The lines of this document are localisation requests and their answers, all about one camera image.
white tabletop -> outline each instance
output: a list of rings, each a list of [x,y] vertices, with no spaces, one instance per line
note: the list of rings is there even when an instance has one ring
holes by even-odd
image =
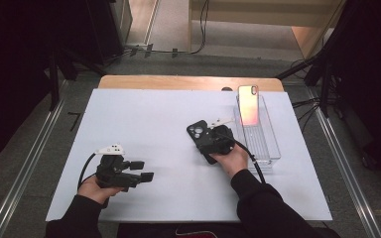
[[[287,93],[261,94],[281,153],[273,169],[265,172],[266,182],[306,220],[331,220]],[[88,157],[120,143],[125,160],[145,162],[142,171],[131,173],[154,172],[154,179],[111,197],[100,220],[238,221],[238,197],[230,179],[220,165],[205,160],[186,130],[199,120],[234,117],[235,96],[232,91],[94,89],[46,220],[64,215]],[[235,132],[235,124],[227,126]],[[94,157],[85,177],[95,173],[100,158]]]

person's right hand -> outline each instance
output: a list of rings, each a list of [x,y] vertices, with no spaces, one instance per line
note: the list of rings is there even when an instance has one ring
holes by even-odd
[[[227,155],[210,154],[216,161],[218,161],[224,171],[233,178],[239,171],[247,169],[248,155],[237,144],[233,150]]]

person's left hand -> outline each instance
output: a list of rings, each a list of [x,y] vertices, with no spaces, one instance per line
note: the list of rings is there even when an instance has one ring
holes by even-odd
[[[107,198],[116,195],[121,190],[123,190],[123,187],[101,188],[97,184],[97,177],[93,176],[82,183],[77,194],[103,204]]]

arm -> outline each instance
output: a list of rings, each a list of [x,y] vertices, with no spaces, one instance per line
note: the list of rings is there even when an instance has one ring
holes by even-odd
[[[122,189],[100,188],[96,177],[87,179],[79,188],[63,218],[47,224],[46,237],[101,237],[97,226],[101,206],[108,197]]]
[[[253,237],[320,237],[315,230],[269,184],[247,170],[247,153],[238,147],[228,155],[211,155],[232,178],[239,196],[237,215]]]

smartphone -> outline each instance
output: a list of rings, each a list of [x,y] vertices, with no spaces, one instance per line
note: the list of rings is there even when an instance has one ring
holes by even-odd
[[[255,126],[259,123],[257,85],[239,86],[238,105],[243,126]]]

